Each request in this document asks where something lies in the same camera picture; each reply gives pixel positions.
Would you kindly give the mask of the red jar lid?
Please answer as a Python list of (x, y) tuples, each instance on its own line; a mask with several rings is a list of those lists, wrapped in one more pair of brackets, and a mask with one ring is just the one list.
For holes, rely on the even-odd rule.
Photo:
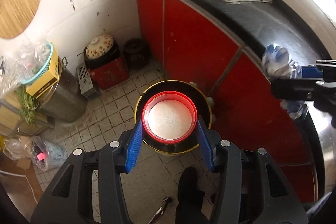
[(188, 96), (164, 91), (146, 102), (141, 118), (151, 138), (163, 144), (177, 144), (187, 139), (195, 129), (198, 112)]

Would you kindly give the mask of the yellow rimmed trash bin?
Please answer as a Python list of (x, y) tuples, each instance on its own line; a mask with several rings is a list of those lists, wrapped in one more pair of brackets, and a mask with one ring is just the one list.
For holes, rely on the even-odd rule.
[[(164, 139), (150, 128), (148, 115), (162, 102), (174, 102), (190, 117), (190, 125), (177, 138)], [(205, 95), (192, 84), (165, 80), (151, 85), (141, 93), (134, 110), (134, 120), (142, 119), (144, 126), (143, 142), (155, 151), (165, 155), (182, 155), (197, 148), (197, 119), (201, 117), (210, 128), (213, 114)]]

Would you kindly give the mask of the steel stock pot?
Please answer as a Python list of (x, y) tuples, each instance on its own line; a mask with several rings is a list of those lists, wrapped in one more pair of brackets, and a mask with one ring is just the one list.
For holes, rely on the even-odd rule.
[(85, 112), (87, 99), (82, 96), (77, 78), (59, 58), (59, 81), (42, 94), (38, 112), (64, 123), (77, 121)]

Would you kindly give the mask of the yellow cardboard box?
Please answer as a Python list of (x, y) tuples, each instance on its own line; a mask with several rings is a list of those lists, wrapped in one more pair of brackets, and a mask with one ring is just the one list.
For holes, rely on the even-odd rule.
[(52, 55), (49, 62), (42, 70), (42, 74), (32, 83), (26, 84), (25, 91), (33, 96), (39, 98), (42, 94), (49, 90), (53, 84), (59, 81), (59, 60), (58, 52), (53, 48)]

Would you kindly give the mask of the floral lid clay pot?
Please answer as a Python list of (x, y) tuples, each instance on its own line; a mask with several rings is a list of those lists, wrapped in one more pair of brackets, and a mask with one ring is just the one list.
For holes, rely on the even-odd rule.
[(84, 61), (88, 70), (109, 64), (121, 56), (118, 43), (112, 35), (96, 36), (84, 48)]

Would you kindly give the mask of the red cabinet doors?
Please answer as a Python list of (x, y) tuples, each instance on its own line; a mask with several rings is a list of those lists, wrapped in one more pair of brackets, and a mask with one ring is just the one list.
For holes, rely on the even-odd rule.
[(137, 0), (141, 34), (172, 79), (213, 98), (213, 128), (238, 147), (270, 152), (303, 202), (322, 192), (305, 130), (270, 92), (259, 58), (188, 0)]

